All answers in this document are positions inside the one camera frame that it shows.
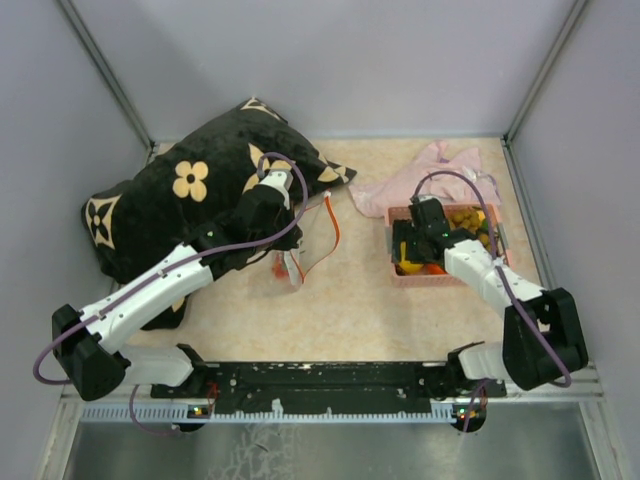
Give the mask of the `yellow lemon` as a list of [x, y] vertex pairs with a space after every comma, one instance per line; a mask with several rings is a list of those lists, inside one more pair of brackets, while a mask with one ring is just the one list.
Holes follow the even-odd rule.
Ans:
[[396, 269], [398, 274], [403, 276], [421, 275], [424, 270], [424, 264], [403, 259], [396, 264]]

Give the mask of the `brown longan bunch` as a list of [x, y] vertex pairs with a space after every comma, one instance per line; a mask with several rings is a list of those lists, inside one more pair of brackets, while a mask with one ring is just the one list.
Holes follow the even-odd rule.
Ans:
[[449, 221], [450, 228], [465, 229], [473, 234], [476, 233], [478, 226], [478, 217], [475, 208], [454, 208], [446, 211], [446, 217]]

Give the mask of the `clear zip top bag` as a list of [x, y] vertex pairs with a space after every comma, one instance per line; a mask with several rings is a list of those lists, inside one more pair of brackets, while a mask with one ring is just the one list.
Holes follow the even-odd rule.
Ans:
[[298, 291], [306, 283], [311, 272], [337, 250], [342, 233], [330, 191], [326, 191], [321, 200], [314, 200], [312, 205], [306, 208], [298, 226], [303, 234], [299, 247], [286, 251], [292, 254], [297, 267], [296, 284], [291, 285], [288, 281], [275, 278], [271, 269], [276, 252], [274, 251], [267, 257], [270, 263], [270, 286], [266, 290], [267, 293], [281, 296]]

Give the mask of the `red strawberries with leaves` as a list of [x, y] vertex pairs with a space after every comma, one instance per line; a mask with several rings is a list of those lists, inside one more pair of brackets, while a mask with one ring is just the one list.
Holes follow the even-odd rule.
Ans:
[[291, 285], [296, 284], [298, 271], [290, 252], [276, 251], [271, 269], [276, 279], [288, 281]]

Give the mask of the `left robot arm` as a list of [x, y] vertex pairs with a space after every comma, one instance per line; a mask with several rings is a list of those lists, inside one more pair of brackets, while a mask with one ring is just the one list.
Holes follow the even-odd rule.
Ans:
[[189, 397], [206, 389], [208, 373], [187, 347], [134, 347], [128, 340], [177, 301], [245, 268], [257, 255], [296, 247], [301, 231], [289, 188], [288, 174], [268, 174], [234, 209], [110, 297], [54, 312], [53, 354], [83, 400], [101, 399], [125, 384], [166, 385]]

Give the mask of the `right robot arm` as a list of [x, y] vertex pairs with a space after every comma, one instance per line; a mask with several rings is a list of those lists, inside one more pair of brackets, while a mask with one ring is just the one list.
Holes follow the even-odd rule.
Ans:
[[511, 381], [529, 391], [566, 388], [589, 362], [577, 306], [564, 288], [546, 289], [514, 272], [499, 250], [491, 205], [444, 205], [424, 199], [385, 215], [391, 262], [409, 285], [464, 284], [502, 319], [498, 342], [452, 351], [448, 387], [470, 395], [482, 380]]

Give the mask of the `orange fruit lower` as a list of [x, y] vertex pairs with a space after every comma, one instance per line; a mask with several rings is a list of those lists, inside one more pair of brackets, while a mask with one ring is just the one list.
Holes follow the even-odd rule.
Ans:
[[446, 275], [447, 272], [438, 264], [429, 263], [425, 265], [425, 271], [429, 275]]

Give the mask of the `pink plastic basket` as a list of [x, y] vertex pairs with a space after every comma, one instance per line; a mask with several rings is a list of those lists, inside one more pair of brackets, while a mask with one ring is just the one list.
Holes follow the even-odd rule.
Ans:
[[[506, 242], [506, 234], [499, 208], [495, 204], [487, 205], [489, 216], [494, 222], [494, 238], [496, 239], [497, 252], [503, 258], [504, 263], [508, 266], [512, 264], [512, 253]], [[393, 224], [396, 221], [410, 221], [411, 215], [408, 206], [394, 206], [387, 209], [384, 215], [386, 244], [388, 251], [388, 270], [391, 275], [391, 282], [398, 288], [412, 287], [453, 287], [461, 286], [462, 282], [453, 276], [446, 275], [429, 275], [425, 271], [421, 275], [399, 275], [396, 264], [400, 261], [400, 248], [394, 246]]]

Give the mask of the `pink crumpled cloth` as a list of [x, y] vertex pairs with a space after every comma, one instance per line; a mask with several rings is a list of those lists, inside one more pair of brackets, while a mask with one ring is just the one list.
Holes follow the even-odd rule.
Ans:
[[388, 179], [350, 185], [357, 210], [366, 217], [379, 218], [390, 207], [407, 206], [415, 193], [448, 204], [476, 204], [481, 196], [487, 204], [501, 205], [497, 182], [483, 168], [480, 149], [467, 148], [447, 158], [447, 147], [445, 141], [434, 141]]

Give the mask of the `aluminium frame post right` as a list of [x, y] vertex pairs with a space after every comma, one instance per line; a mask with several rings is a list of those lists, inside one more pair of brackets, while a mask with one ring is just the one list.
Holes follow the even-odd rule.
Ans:
[[525, 121], [529, 117], [557, 63], [559, 62], [561, 55], [571, 41], [575, 32], [580, 28], [580, 24], [583, 22], [583, 18], [587, 13], [590, 4], [591, 1], [589, 0], [575, 0], [572, 2], [571, 8], [567, 13], [558, 34], [555, 36], [543, 63], [538, 69], [523, 102], [517, 110], [509, 128], [502, 137], [502, 141], [505, 146], [510, 146], [515, 142]]

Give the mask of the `aluminium frame post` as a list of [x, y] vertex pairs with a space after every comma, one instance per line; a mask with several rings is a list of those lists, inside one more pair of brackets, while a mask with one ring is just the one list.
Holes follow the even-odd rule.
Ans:
[[517, 110], [509, 128], [502, 137], [502, 141], [505, 146], [510, 146], [515, 142], [525, 121], [529, 117], [557, 63], [559, 62], [561, 55], [571, 41], [575, 32], [580, 28], [580, 24], [583, 22], [583, 18], [587, 13], [590, 4], [591, 1], [589, 0], [575, 0], [572, 2], [571, 8], [567, 13], [558, 34], [555, 36], [543, 63], [538, 69], [523, 102]]
[[80, 11], [74, 2], [70, 0], [55, 0], [54, 3], [88, 55], [91, 64], [124, 115], [127, 123], [147, 150], [153, 152], [156, 142], [150, 135], [141, 114], [125, 91], [122, 82], [118, 79], [114, 68], [90, 31]]

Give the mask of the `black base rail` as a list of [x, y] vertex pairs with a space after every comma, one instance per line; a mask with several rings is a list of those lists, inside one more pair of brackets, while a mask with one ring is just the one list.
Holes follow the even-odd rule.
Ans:
[[501, 381], [468, 380], [446, 362], [200, 363], [181, 385], [154, 385], [186, 432], [209, 423], [444, 423], [479, 430]]

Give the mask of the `aluminium frame post left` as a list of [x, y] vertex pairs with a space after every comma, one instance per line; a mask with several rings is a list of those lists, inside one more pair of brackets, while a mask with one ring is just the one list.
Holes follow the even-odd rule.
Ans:
[[156, 142], [150, 135], [141, 114], [125, 91], [122, 82], [118, 79], [114, 68], [90, 31], [80, 11], [74, 2], [70, 0], [55, 0], [54, 3], [88, 55], [91, 64], [124, 115], [127, 123], [147, 150], [153, 152]]

